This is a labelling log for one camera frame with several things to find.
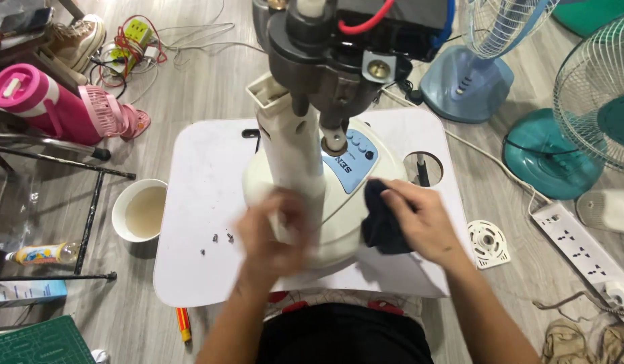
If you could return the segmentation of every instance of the smartphone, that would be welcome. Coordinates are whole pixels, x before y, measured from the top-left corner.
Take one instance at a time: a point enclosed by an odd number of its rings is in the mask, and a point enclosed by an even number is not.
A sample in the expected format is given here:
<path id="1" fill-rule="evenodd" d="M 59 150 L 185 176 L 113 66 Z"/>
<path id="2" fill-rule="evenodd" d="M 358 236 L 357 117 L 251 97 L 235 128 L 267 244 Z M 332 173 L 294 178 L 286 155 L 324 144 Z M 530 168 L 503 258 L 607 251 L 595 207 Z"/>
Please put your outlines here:
<path id="1" fill-rule="evenodd" d="M 0 25 L 0 37 L 13 37 L 45 29 L 54 16 L 54 8 L 41 8 L 5 16 Z"/>

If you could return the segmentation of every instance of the blue control panel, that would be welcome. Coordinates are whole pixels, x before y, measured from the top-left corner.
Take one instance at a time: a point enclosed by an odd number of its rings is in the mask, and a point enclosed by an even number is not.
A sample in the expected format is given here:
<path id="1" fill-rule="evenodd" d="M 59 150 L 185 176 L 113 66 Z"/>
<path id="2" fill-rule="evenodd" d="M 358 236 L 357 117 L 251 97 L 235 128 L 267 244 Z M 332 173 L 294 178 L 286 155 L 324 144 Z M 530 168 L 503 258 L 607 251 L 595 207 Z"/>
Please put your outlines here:
<path id="1" fill-rule="evenodd" d="M 323 161 L 337 175 L 346 194 L 352 193 L 377 161 L 378 153 L 370 140 L 355 129 L 346 132 L 348 149 L 339 157 L 322 153 Z"/>

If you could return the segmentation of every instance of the white tray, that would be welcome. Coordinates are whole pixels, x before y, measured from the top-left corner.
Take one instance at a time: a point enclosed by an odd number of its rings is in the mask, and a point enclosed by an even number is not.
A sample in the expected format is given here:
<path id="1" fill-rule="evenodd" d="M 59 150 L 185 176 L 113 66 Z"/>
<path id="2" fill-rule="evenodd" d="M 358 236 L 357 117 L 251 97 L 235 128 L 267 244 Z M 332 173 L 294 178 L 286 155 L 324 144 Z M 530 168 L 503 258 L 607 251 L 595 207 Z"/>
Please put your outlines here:
<path id="1" fill-rule="evenodd" d="M 458 238 L 473 260 L 441 121 L 417 108 L 367 112 L 359 119 L 369 123 L 400 158 L 428 152 L 442 163 L 442 180 L 431 188 L 440 191 Z M 154 272 L 155 293 L 165 304 L 194 307 L 227 299 L 243 259 L 242 242 L 233 230 L 245 209 L 242 172 L 256 148 L 256 139 L 240 134 L 257 127 L 256 119 L 207 120 L 190 125 L 175 141 Z M 234 244 L 228 242 L 227 233 L 235 236 Z M 217 243 L 212 241 L 214 234 L 219 236 Z M 336 266 L 280 280 L 273 291 L 308 287 L 449 296 L 445 273 L 436 264 L 415 253 L 382 256 L 366 247 Z"/>

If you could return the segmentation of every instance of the blue wire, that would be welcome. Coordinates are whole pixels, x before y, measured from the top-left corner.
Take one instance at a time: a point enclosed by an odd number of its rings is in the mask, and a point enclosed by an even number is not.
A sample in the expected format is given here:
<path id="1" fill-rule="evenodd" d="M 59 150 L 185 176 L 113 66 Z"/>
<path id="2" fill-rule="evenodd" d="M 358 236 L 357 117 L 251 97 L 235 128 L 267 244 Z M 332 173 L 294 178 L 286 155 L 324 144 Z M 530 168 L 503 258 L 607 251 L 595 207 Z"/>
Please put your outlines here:
<path id="1" fill-rule="evenodd" d="M 441 47 L 449 36 L 451 36 L 451 26 L 454 23 L 454 14 L 456 12 L 456 0 L 446 0 L 446 21 L 445 28 L 437 37 L 431 38 L 431 45 L 434 48 Z"/>

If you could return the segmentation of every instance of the teal fan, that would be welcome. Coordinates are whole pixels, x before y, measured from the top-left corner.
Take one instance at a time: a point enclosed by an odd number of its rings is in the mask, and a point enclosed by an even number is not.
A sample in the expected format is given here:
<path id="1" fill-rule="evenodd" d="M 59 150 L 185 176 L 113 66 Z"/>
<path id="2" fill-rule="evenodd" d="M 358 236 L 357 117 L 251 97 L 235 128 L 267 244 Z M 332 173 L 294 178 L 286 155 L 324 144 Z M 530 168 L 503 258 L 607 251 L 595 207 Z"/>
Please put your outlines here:
<path id="1" fill-rule="evenodd" d="M 553 93 L 553 109 L 518 120 L 503 158 L 539 192 L 569 200 L 589 190 L 604 165 L 624 172 L 624 16 L 568 54 Z"/>

